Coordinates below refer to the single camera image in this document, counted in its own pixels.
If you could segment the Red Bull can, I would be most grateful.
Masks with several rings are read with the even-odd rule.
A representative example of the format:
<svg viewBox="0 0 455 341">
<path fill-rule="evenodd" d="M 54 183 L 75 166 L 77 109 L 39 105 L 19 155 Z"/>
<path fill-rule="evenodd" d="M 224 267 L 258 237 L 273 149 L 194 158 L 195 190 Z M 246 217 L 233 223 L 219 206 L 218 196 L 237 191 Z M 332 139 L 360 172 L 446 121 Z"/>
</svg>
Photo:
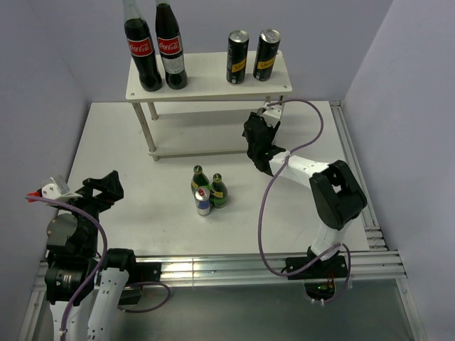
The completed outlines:
<svg viewBox="0 0 455 341">
<path fill-rule="evenodd" d="M 196 211 L 199 215 L 209 215 L 211 210 L 210 191 L 206 187 L 199 187 L 194 193 Z"/>
</svg>

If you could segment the dark gold-band beverage can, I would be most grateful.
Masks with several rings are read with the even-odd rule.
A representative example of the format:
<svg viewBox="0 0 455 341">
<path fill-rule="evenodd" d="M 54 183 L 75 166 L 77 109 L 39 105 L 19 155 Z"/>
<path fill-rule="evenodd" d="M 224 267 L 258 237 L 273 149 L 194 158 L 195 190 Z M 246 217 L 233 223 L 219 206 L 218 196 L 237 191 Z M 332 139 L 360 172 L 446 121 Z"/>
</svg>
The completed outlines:
<svg viewBox="0 0 455 341">
<path fill-rule="evenodd" d="M 280 41 L 280 33 L 275 29 L 265 29 L 260 33 L 253 68 L 256 80 L 267 81 L 271 77 Z"/>
</svg>

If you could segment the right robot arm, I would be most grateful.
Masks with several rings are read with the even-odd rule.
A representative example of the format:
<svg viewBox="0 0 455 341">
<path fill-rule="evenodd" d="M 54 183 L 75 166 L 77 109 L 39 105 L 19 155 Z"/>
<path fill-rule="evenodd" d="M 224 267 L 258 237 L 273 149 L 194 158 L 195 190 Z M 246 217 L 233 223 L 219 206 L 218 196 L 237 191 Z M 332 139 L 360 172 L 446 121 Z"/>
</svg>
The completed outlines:
<svg viewBox="0 0 455 341">
<path fill-rule="evenodd" d="M 259 209 L 259 255 L 265 268 L 276 276 L 290 277 L 309 271 L 314 276 L 322 277 L 331 270 L 332 261 L 339 257 L 340 248 L 346 248 L 343 243 L 346 230 L 351 222 L 358 218 L 368 201 L 346 162 L 316 162 L 296 156 L 293 151 L 273 144 L 279 126 L 280 123 L 275 126 L 268 124 L 261 114 L 252 112 L 244 123 L 242 133 L 247 140 L 248 157 L 259 171 L 271 177 Z M 275 271 L 269 265 L 262 243 L 262 223 L 267 196 L 279 177 L 292 180 L 311 191 L 320 222 L 318 234 L 307 251 L 307 263 L 287 274 Z"/>
</svg>

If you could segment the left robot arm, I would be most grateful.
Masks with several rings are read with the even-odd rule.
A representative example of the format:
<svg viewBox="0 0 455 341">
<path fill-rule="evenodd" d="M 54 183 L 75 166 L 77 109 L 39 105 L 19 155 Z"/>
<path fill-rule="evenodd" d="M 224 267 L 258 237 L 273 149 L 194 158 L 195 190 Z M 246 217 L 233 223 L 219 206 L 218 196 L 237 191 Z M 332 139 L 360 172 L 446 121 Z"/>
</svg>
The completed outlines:
<svg viewBox="0 0 455 341">
<path fill-rule="evenodd" d="M 114 170 L 103 178 L 83 180 L 75 192 L 61 177 L 49 178 L 41 196 L 72 205 L 97 220 L 124 197 L 124 190 Z M 76 212 L 58 215 L 47 233 L 46 299 L 55 340 L 109 340 L 122 291 L 139 279 L 134 251 L 108 249 L 96 261 L 98 229 Z"/>
</svg>

